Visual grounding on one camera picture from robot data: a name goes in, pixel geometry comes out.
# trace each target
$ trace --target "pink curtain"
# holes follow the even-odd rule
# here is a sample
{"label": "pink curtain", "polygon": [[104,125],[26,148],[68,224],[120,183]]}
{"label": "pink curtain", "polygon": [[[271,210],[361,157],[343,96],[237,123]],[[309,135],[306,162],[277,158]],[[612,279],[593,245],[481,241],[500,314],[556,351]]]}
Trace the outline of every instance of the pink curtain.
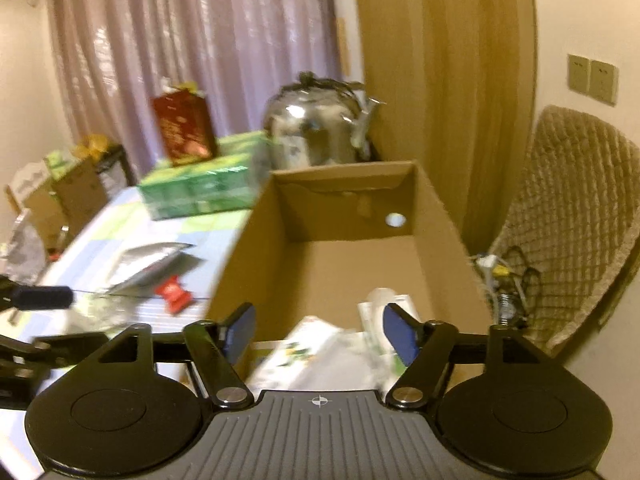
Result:
{"label": "pink curtain", "polygon": [[145,174],[164,156],[150,99],[163,76],[207,93],[219,136],[260,128],[301,70],[338,75],[332,0],[51,0],[66,114]]}

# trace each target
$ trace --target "kettle spout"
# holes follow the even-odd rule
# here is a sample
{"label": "kettle spout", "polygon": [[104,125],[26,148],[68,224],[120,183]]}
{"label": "kettle spout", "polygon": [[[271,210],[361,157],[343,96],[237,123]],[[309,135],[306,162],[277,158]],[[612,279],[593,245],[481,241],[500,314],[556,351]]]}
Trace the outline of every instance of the kettle spout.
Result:
{"label": "kettle spout", "polygon": [[353,130],[351,131],[351,145],[359,152],[362,152],[365,147],[367,133],[369,131],[369,126],[371,124],[373,115],[378,109],[378,105],[382,104],[384,104],[382,101],[378,101],[373,97],[367,97],[367,101],[362,107],[360,115],[356,118],[355,121],[353,121]]}

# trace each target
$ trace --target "black handle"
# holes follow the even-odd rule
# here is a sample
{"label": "black handle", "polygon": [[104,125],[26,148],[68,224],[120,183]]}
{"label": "black handle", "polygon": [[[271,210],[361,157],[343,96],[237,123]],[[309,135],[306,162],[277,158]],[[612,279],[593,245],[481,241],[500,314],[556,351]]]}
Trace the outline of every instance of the black handle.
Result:
{"label": "black handle", "polygon": [[11,303],[20,310],[55,310],[69,308],[74,302],[74,292],[68,286],[16,285]]}

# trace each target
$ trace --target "tablecloth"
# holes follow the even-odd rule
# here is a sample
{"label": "tablecloth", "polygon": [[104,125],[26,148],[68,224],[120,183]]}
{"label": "tablecloth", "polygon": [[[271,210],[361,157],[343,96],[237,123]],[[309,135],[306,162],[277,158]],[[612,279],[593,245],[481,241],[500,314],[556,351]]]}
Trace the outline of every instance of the tablecloth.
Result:
{"label": "tablecloth", "polygon": [[[164,312],[162,298],[141,298],[132,320],[150,324],[154,332],[179,332],[183,326],[206,314],[219,273],[248,215],[248,210],[241,210],[154,222],[149,218],[138,190],[127,188],[48,269],[42,284],[67,285],[76,292],[79,301],[85,294],[95,291],[95,276],[125,248],[157,241],[193,244],[185,251],[188,266],[180,276],[180,283],[193,294],[194,303],[172,317]],[[61,333],[64,327],[64,311],[23,313],[15,327],[0,322],[3,335],[27,342],[35,336]],[[159,365],[159,372],[177,379],[178,367]],[[52,380],[62,374],[63,371],[54,370]],[[24,412],[0,410],[0,460],[17,480],[33,480],[42,473],[24,433]]]}

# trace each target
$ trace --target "electrical outlet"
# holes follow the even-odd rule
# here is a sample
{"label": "electrical outlet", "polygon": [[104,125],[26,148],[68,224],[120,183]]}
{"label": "electrical outlet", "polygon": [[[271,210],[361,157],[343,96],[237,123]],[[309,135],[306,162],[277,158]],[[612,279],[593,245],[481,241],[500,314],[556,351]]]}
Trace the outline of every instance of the electrical outlet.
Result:
{"label": "electrical outlet", "polygon": [[618,68],[601,61],[591,61],[589,95],[598,101],[614,105],[618,98]]}
{"label": "electrical outlet", "polygon": [[589,70],[591,59],[569,54],[567,82],[575,92],[586,94],[589,90]]}

